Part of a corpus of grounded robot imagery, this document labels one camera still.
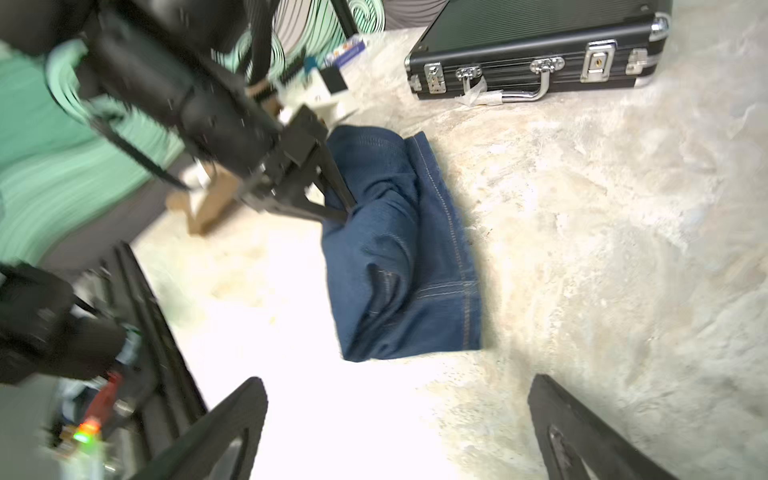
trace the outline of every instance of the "blue jeans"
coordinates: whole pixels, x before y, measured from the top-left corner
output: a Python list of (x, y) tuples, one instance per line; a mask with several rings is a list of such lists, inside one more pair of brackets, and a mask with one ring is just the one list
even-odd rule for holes
[(479, 349), (475, 265), (426, 136), (342, 126), (328, 145), (357, 200), (347, 225), (323, 225), (344, 359)]

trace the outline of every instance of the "green led light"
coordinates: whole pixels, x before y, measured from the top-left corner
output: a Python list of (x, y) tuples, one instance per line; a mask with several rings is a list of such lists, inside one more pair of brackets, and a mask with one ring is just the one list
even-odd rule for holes
[(84, 433), (75, 433), (72, 438), (80, 443), (91, 443), (91, 437), (85, 435)]

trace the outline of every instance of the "suitcase handle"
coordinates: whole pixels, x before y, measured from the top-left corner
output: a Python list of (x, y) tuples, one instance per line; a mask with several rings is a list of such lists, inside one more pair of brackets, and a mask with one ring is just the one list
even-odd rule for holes
[(537, 58), (531, 62), (530, 69), (541, 76), (541, 84), (537, 91), (502, 91), (502, 102), (508, 104), (518, 101), (537, 101), (549, 91), (549, 74), (562, 70), (565, 60), (562, 57)]
[[(549, 91), (549, 75), (553, 71), (562, 70), (565, 66), (565, 60), (562, 57), (537, 58), (531, 62), (529, 68), (535, 74), (540, 74), (541, 84), (537, 91), (514, 91), (502, 90), (502, 102), (515, 103), (519, 101), (537, 101), (545, 96)], [(482, 75), (482, 69), (479, 66), (465, 67), (456, 70), (456, 77), (464, 84), (464, 93), (467, 94), (470, 88), (469, 80)]]

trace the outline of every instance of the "chrome latch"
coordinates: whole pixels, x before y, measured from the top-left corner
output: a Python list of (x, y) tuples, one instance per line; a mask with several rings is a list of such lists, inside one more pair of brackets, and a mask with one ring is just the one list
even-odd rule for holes
[(627, 75), (639, 75), (643, 73), (643, 68), (648, 65), (648, 50), (645, 48), (633, 48), (629, 54), (627, 62)]
[(439, 63), (428, 63), (424, 65), (424, 74), (427, 77), (427, 87), (431, 94), (445, 93), (445, 77), (442, 74), (442, 65)]
[(408, 80), (408, 84), (411, 85), (411, 90), (413, 91), (421, 91), (422, 90), (422, 81), (419, 80), (419, 76), (414, 74), (411, 75), (410, 80)]
[(581, 69), (581, 83), (608, 81), (616, 53), (615, 40), (600, 40), (587, 43), (587, 54)]
[(537, 58), (531, 62), (529, 68), (534, 73), (542, 73), (543, 71), (552, 73), (553, 71), (562, 70), (564, 66), (565, 60), (562, 57), (551, 57)]
[(482, 68), (479, 65), (473, 65), (471, 67), (462, 67), (456, 69), (456, 78), (464, 84), (464, 93), (469, 92), (472, 87), (469, 83), (473, 78), (478, 78), (482, 75)]

